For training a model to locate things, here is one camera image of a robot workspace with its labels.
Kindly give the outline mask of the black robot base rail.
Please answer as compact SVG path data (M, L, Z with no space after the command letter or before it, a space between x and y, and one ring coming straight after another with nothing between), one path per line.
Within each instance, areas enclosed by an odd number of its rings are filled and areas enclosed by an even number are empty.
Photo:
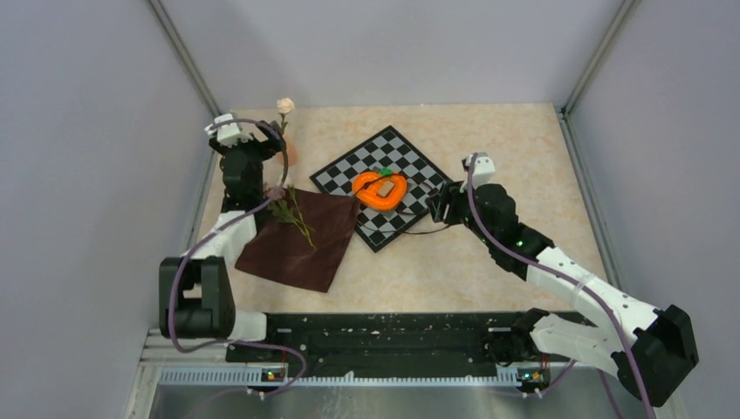
M245 313L193 300L161 312L162 335L226 348L257 384L346 375L362 381L495 378L519 362L573 360L617 375L623 344L574 312Z

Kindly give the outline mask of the maroon wrapping paper sheet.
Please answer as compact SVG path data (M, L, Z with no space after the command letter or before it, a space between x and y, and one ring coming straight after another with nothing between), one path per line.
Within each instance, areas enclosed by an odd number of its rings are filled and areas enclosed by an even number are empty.
M280 223L267 209L257 236L243 247L235 267L282 285L327 293L353 236L360 203L350 196L297 191L317 250L295 226Z

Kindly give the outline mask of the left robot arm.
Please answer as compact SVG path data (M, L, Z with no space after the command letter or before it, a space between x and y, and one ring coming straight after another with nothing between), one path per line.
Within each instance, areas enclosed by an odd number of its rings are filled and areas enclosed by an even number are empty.
M267 207L276 199L263 180L264 162L287 155L278 122L253 120L260 141L244 132L245 118L221 115L205 127L209 146L219 154L223 199L214 226L178 257L159 267L161 334L182 353L215 344L246 342L260 361L276 356L278 335L267 329L267 316L236 308L229 269L260 229Z

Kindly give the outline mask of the brown ribbon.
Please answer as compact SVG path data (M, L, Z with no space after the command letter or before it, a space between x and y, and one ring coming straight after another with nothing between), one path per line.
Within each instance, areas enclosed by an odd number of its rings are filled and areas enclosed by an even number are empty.
M443 230L442 227L434 227L431 222L425 220L428 217L429 209L424 200L435 189L432 182L418 175L412 176L401 172L410 181L410 194L406 199L406 206L398 210L380 212L368 208L364 204L362 196L357 196L357 190L361 188L362 182L366 180L367 173L373 172L367 171L358 175L352 186L353 196L360 201L361 210L357 222L362 232L374 241L381 241L393 235L423 236Z

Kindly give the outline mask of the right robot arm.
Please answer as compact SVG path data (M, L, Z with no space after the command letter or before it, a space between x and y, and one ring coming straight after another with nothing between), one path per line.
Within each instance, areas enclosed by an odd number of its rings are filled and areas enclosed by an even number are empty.
M531 309L514 326L511 346L524 360L541 353L584 362L617 378L639 400L660 408L697 366L689 315L642 302L579 266L546 235L519 220L506 189L485 183L469 195L445 182L427 197L432 219L462 224L498 266L563 299L587 325Z

